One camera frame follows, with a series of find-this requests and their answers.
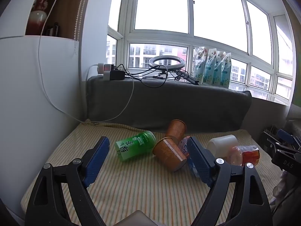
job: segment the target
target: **striped bedsheet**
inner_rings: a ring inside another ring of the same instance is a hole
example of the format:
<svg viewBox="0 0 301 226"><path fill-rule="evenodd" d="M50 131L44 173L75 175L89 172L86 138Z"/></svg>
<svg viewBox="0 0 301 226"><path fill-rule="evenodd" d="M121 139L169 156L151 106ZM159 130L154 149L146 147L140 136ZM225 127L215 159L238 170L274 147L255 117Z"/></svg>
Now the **striped bedsheet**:
<svg viewBox="0 0 301 226"><path fill-rule="evenodd" d="M209 188L191 174L187 164L172 173L152 154L142 155L128 162L118 160L114 142L142 131L121 124L80 124L55 149L47 162L53 166L66 165L74 158L82 157L87 149L94 147L101 136L107 136L111 144L109 154L95 183L88 188L91 199L106 225L114 225L138 209L150 219L167 226L191 225ZM233 134L241 145L256 145L246 130L190 135L196 136L206 147L211 138L229 134ZM164 137L164 133L154 135L157 140ZM256 170L270 200L273 187L279 182L281 170L271 163L270 157L261 148ZM21 201L24 212L35 180ZM71 221L80 225L67 184L62 184L62 188ZM226 220L233 191L234 184L230 184L218 224Z"/></svg>

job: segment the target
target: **orange paper cup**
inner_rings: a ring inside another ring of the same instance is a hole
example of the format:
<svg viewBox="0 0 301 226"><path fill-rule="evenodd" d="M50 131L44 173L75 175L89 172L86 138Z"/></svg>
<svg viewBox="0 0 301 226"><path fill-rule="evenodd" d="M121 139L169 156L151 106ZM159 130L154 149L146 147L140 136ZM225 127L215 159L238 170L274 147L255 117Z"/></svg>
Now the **orange paper cup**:
<svg viewBox="0 0 301 226"><path fill-rule="evenodd" d="M168 126L166 137L171 137L176 145L183 139L187 130L186 124L181 120L172 120Z"/></svg>
<svg viewBox="0 0 301 226"><path fill-rule="evenodd" d="M153 154L172 172L180 169L187 161L171 137L162 138L154 147Z"/></svg>

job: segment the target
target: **white plastic cup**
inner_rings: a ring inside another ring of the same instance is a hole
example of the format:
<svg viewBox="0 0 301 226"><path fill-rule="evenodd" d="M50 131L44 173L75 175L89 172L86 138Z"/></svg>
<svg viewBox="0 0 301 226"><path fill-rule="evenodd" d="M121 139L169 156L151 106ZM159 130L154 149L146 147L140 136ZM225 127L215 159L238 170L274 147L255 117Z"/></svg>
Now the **white plastic cup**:
<svg viewBox="0 0 301 226"><path fill-rule="evenodd" d="M209 140L207 149L210 150L215 158L224 158L227 157L229 151L235 146L239 146L235 136L227 135Z"/></svg>

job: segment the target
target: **green bottle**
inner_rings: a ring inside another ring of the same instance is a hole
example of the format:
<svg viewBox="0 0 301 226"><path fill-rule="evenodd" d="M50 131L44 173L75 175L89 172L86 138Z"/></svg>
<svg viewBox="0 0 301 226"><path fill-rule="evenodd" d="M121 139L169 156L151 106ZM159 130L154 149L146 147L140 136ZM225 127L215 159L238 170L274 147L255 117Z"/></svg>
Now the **green bottle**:
<svg viewBox="0 0 301 226"><path fill-rule="evenodd" d="M151 152L156 143L154 134L151 131L145 131L131 138L115 142L115 149L120 161L125 161L136 155Z"/></svg>

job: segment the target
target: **gray cushion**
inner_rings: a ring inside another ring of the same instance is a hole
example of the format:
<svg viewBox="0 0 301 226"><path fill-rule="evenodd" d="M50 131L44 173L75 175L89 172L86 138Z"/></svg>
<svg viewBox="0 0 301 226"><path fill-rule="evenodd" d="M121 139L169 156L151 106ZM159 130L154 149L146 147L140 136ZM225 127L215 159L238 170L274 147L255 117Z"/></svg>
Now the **gray cushion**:
<svg viewBox="0 0 301 226"><path fill-rule="evenodd" d="M112 123L155 132L165 132L173 119L187 125L189 133L228 132L238 130L249 110L249 91L237 92L222 87L195 86L166 81L162 87L149 88L134 80L130 103ZM159 86L163 80L144 79L148 86ZM126 106L132 91L132 80L103 81L91 77L87 82L87 114L91 121L117 116Z"/></svg>

